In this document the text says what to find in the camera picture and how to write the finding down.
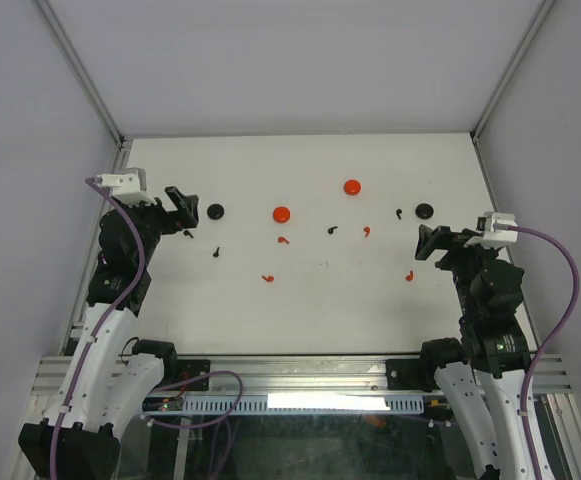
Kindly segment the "black earbud charging case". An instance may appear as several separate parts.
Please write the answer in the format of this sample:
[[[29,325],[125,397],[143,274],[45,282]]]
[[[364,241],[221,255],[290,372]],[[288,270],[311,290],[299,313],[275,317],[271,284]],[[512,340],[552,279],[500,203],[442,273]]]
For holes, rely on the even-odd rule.
[[[206,213],[211,220],[220,220],[225,215],[225,208],[221,204],[214,203],[208,206]]]

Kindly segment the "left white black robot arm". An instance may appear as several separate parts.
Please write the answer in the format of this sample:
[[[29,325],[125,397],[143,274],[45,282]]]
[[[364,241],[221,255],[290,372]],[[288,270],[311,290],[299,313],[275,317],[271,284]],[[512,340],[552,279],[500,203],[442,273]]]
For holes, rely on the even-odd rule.
[[[165,235],[197,227],[199,199],[170,186],[165,193],[174,208],[168,211],[158,198],[95,190],[112,207],[99,222],[81,337],[56,399],[18,438],[41,479],[112,478],[123,434],[145,397],[154,387],[174,385],[180,373],[173,343],[142,340],[121,375],[113,375],[147,295],[156,247]]]

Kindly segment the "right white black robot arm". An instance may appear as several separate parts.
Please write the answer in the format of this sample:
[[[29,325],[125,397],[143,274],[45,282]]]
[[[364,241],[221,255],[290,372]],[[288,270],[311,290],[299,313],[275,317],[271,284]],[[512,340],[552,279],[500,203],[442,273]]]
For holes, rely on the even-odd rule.
[[[418,386],[439,388],[455,415],[480,479],[551,479],[529,382],[531,352],[515,313],[524,272],[483,243],[481,233],[419,228],[415,251],[452,275],[461,337],[423,343]]]

